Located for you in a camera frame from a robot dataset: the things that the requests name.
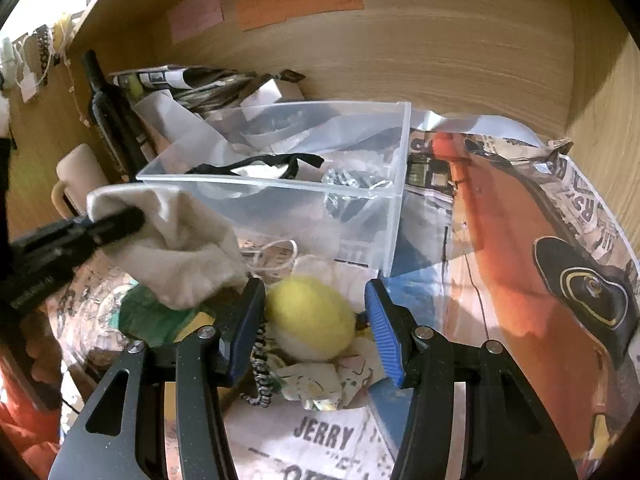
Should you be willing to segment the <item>yellow sponge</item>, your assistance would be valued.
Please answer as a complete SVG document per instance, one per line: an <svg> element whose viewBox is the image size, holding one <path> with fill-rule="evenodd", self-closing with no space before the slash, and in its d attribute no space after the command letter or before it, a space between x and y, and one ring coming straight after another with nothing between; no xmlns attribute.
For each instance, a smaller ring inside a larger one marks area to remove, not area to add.
<svg viewBox="0 0 640 480"><path fill-rule="evenodd" d="M183 341L184 338L186 338L196 330L199 330L203 326L213 325L214 322L215 319L208 313L203 311L198 312L196 315L194 315L191 321L187 322L186 325L183 326L181 330L179 330L179 333L175 336L174 341Z"/></svg>

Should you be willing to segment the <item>white cloth pouch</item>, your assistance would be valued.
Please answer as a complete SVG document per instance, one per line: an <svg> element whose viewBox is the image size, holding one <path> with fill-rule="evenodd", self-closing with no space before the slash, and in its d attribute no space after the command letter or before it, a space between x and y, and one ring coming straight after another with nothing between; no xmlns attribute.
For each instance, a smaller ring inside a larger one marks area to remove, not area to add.
<svg viewBox="0 0 640 480"><path fill-rule="evenodd" d="M127 207L144 214L139 232L102 248L105 257L147 287L164 306L186 310L223 289L239 292L248 267L231 224L182 188L120 184L87 196L88 216L102 220Z"/></svg>

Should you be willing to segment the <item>yellow soft ball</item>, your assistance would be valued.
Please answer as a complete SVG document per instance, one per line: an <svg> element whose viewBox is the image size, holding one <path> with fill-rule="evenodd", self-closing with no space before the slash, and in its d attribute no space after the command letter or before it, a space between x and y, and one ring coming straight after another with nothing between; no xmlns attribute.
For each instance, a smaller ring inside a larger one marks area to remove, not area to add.
<svg viewBox="0 0 640 480"><path fill-rule="evenodd" d="M277 345L298 362L331 361L356 336L348 301L313 276L295 274L272 285L265 316Z"/></svg>

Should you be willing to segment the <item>clear plastic storage box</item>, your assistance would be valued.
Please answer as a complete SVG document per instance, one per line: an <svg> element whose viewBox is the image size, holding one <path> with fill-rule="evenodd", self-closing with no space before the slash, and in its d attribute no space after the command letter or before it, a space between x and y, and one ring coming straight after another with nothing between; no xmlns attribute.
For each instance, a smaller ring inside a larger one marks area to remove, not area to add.
<svg viewBox="0 0 640 480"><path fill-rule="evenodd" d="M390 274L400 221L411 106L302 101L223 108L203 119L163 92L134 108L167 146L139 174L173 184L226 217L242 240L294 240L305 254ZM256 155L315 154L295 180L203 176Z"/></svg>

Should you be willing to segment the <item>beige ceramic mug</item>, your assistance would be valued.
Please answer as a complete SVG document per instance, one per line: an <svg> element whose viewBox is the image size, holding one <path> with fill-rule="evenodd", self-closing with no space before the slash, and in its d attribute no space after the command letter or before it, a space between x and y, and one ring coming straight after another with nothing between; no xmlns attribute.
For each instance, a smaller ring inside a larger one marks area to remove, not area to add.
<svg viewBox="0 0 640 480"><path fill-rule="evenodd" d="M58 182L53 185L51 202L63 219L87 213L87 196L107 186L104 171L88 144L79 144L56 165Z"/></svg>

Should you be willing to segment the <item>dark wine bottle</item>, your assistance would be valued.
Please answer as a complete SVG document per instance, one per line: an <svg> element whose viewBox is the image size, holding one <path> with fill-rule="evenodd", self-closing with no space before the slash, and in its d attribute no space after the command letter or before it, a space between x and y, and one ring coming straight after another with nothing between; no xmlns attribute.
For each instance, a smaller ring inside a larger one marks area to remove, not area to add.
<svg viewBox="0 0 640 480"><path fill-rule="evenodd" d="M88 50L82 65L91 89L90 117L122 180L134 182L148 163L145 153L151 148L144 125L122 89L107 81L96 52Z"/></svg>

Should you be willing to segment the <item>white hanging tag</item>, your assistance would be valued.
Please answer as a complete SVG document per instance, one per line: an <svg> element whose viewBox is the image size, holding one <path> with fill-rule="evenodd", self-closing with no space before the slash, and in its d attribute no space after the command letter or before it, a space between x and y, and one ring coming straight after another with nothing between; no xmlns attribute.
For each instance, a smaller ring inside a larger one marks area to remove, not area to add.
<svg viewBox="0 0 640 480"><path fill-rule="evenodd" d="M23 79L18 83L24 103L28 103L38 94L39 79L29 70L23 74Z"/></svg>

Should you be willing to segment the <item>vintage newspaper print mat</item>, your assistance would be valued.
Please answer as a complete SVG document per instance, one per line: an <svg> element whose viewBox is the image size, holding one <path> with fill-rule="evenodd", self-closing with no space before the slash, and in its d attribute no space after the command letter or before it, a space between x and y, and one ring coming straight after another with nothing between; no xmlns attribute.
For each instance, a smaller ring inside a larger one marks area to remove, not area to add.
<svg viewBox="0 0 640 480"><path fill-rule="evenodd" d="M266 296L291 275L313 276L356 314L346 350L298 362L273 339L264 304L250 368L218 391L236 476L393 477L412 392L395 387L378 355L364 306L375 278L450 341L506 347L559 431L574 479L591 476L638 408L639 263L562 144L491 117L410 115L388 275L305 254L294 240L234 234Z"/></svg>

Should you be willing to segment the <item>stack of newspapers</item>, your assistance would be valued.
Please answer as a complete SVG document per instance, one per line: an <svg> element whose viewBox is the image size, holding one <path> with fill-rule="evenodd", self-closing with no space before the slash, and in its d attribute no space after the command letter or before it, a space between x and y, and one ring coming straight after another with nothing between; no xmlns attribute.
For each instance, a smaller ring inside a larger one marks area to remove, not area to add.
<svg viewBox="0 0 640 480"><path fill-rule="evenodd" d="M131 103L140 102L155 91L168 91L178 104L195 114L240 104L272 80L299 84L305 78L304 74L289 68L270 74L176 64L122 70L108 75L108 80L122 88Z"/></svg>

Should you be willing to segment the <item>pink sticky note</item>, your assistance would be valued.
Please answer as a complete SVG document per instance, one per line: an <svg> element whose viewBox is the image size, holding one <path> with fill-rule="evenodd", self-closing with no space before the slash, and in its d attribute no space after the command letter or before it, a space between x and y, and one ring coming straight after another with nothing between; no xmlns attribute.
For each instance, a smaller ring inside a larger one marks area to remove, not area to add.
<svg viewBox="0 0 640 480"><path fill-rule="evenodd" d="M224 21L220 0L183 0L167 11L173 44L198 36Z"/></svg>

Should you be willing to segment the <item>orange sticky note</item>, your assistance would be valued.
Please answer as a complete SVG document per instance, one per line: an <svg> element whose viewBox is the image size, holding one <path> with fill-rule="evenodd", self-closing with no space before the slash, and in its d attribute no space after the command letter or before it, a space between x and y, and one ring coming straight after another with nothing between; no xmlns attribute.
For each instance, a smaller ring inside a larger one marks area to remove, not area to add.
<svg viewBox="0 0 640 480"><path fill-rule="evenodd" d="M242 32L291 18L363 8L363 0L239 0L235 3L236 19Z"/></svg>

